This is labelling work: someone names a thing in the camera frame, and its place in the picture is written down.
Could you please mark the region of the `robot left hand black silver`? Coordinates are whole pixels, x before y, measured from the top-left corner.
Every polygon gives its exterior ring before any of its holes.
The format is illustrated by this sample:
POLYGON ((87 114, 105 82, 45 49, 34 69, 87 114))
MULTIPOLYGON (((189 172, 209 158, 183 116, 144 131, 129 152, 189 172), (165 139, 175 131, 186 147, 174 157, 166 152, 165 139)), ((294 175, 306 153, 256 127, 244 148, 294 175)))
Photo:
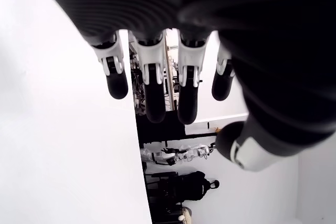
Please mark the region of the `robot left hand black silver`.
POLYGON ((199 76, 210 34, 220 46, 212 95, 225 100, 237 78, 246 121, 225 126, 218 151, 260 171, 335 133, 335 0, 55 0, 93 48, 109 93, 128 93, 119 32, 131 32, 146 114, 165 117, 164 33, 178 32, 178 118, 197 115, 199 76))

